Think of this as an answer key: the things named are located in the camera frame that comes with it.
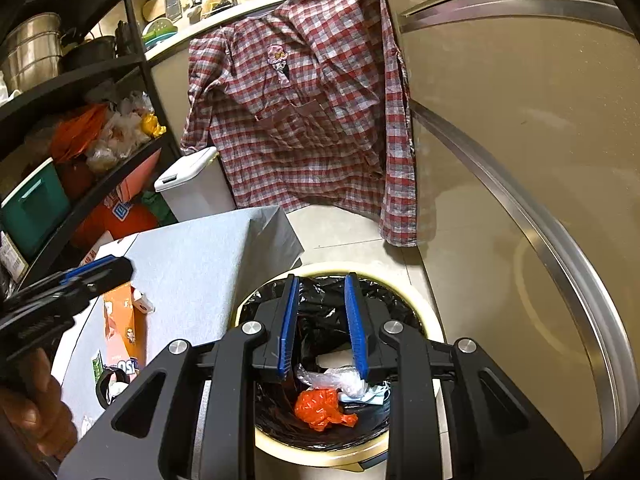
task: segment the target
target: silver screw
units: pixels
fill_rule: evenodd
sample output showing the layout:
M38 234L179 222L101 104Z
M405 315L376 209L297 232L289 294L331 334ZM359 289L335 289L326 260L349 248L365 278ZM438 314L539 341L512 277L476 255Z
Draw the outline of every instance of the silver screw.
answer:
M187 349L187 342L184 339L176 339L169 343L169 352L172 354L181 354Z
M262 325L258 321L247 321L242 325L242 331L247 335L257 334L262 329Z
M387 321L382 328L384 328L385 332L388 332L389 334L399 334L402 332L404 327L402 326L402 323L392 319L391 321Z
M458 341L458 348L460 348L460 351L464 352L465 354L472 354L476 351L478 345L471 339L461 339L460 341Z

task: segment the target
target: storage rack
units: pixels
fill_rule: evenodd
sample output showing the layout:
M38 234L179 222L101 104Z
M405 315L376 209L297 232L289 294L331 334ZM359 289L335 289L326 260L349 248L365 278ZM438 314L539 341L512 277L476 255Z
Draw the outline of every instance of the storage rack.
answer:
M71 72L62 73L45 83L16 96L0 107L0 160L4 159L24 140L25 134L37 120L47 114L64 112L82 105L82 95L107 78L118 81L138 70L154 106L160 124L167 131L151 140L136 153L106 173L72 208L37 256L19 288L31 285L47 276L54 263L82 221L133 170L158 149L164 148L161 161L171 164L180 157L180 150L162 108L158 90L146 61L145 47L138 29L133 0L26 0L9 30L40 12L55 12L60 16L61 29L75 28L75 38L82 39L120 1L124 1L133 54L100 61Z

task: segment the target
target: small white box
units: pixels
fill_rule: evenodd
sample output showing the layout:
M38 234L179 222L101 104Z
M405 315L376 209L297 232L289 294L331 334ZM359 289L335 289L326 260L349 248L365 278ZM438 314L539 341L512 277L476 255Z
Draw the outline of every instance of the small white box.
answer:
M214 147L179 158L156 180L178 222L236 209Z

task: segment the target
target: metal trim strip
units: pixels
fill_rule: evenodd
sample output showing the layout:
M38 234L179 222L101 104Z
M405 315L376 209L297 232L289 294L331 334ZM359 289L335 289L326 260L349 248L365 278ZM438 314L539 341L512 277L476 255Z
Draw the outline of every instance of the metal trim strip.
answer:
M587 352L602 420L602 456L640 402L636 361L604 283L564 226L478 142L420 103L414 117L491 192L527 237L569 309Z
M507 16L579 20L633 34L613 0L449 0L402 18L400 31Z

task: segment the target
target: stack of metal pots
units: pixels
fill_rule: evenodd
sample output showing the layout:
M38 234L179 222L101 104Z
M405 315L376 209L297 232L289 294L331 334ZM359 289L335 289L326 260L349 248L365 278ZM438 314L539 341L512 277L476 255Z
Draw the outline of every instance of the stack of metal pots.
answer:
M25 92L58 76L60 70L60 17L44 12L14 28L0 45L0 69L9 94Z

